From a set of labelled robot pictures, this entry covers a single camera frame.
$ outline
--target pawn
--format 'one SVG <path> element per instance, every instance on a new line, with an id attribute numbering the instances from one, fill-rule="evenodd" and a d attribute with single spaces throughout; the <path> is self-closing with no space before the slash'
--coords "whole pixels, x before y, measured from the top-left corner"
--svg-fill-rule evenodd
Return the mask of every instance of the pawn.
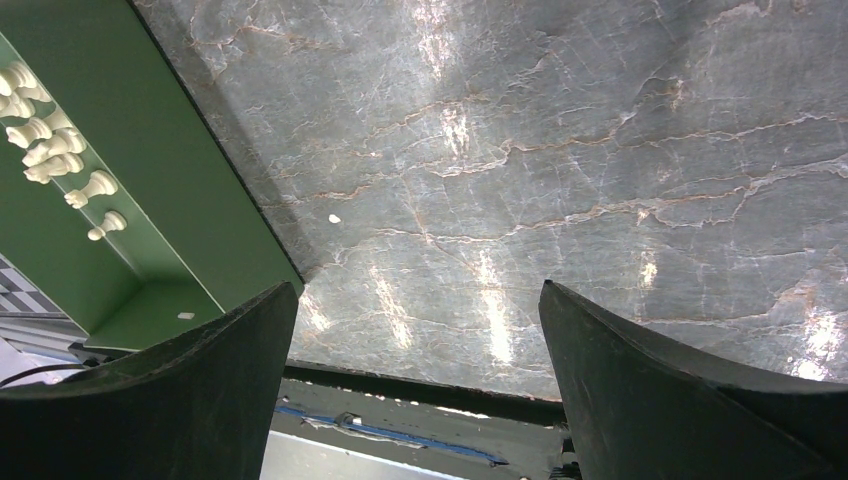
<path id="1" fill-rule="evenodd" d="M 120 232 L 127 228 L 127 220 L 120 213 L 110 210 L 103 217 L 103 223 L 98 227 L 94 227 L 88 231 L 88 239 L 98 241 L 105 237 L 109 232 Z"/>
<path id="2" fill-rule="evenodd" d="M 65 194 L 65 201 L 68 205 L 80 209 L 88 205 L 88 200 L 91 197 L 98 195 L 113 195 L 118 191 L 118 182 L 103 170 L 92 172 L 91 179 L 88 185 L 82 190 L 71 190 Z"/>
<path id="3" fill-rule="evenodd" d="M 8 103 L 6 103 L 6 106 L 0 106 L 0 118 L 29 118 L 35 115 L 35 107 L 32 106 L 32 102 L 19 97 L 16 93 L 12 92 L 12 94 L 7 97 L 0 95 L 0 104 L 6 102 L 5 99 L 8 99 Z"/>
<path id="4" fill-rule="evenodd" d="M 6 127 L 6 135 L 9 137 L 9 143 L 15 144 L 21 148 L 28 148 L 32 142 L 40 138 L 50 138 L 53 132 L 63 128 L 72 128 L 70 119 L 65 115 L 62 109 L 57 108 L 50 115 L 44 118 L 32 117 L 29 121 L 20 127 Z"/>
<path id="5" fill-rule="evenodd" d="M 9 96 L 16 88 L 35 88 L 38 80 L 21 62 L 14 61 L 7 68 L 0 68 L 0 95 Z"/>
<path id="6" fill-rule="evenodd" d="M 32 88 L 19 87 L 15 90 L 15 93 L 20 95 L 21 98 L 28 98 L 38 102 L 50 102 L 53 100 L 50 98 L 50 94 L 47 93 L 47 90 L 38 83 L 36 83 Z"/>
<path id="7" fill-rule="evenodd" d="M 55 155 L 80 153 L 85 150 L 85 146 L 85 140 L 77 130 L 66 128 L 30 149 L 22 161 L 27 167 L 34 167 Z"/>
<path id="8" fill-rule="evenodd" d="M 24 170 L 27 180 L 43 185 L 50 183 L 50 177 L 61 177 L 69 173 L 79 173 L 85 166 L 73 153 L 63 153 Z"/>

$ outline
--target white speck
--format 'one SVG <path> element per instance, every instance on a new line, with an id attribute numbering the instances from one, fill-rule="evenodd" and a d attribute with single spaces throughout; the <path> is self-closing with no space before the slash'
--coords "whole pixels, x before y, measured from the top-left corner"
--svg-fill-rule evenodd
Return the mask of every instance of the white speck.
<path id="1" fill-rule="evenodd" d="M 482 413 L 465 412 L 465 411 L 462 411 L 462 410 L 457 410 L 457 409 L 455 409 L 455 408 L 436 407 L 436 410 L 441 410 L 441 411 L 443 411 L 443 412 L 456 413 L 456 414 L 458 414 L 458 415 L 464 415 L 464 416 L 466 416 L 466 417 L 471 417 L 471 418 L 479 418 L 479 419 L 481 419 L 481 420 L 482 420 L 482 419 L 489 418 L 489 416 L 488 416 L 488 415 L 484 415 L 484 414 L 482 414 Z"/>

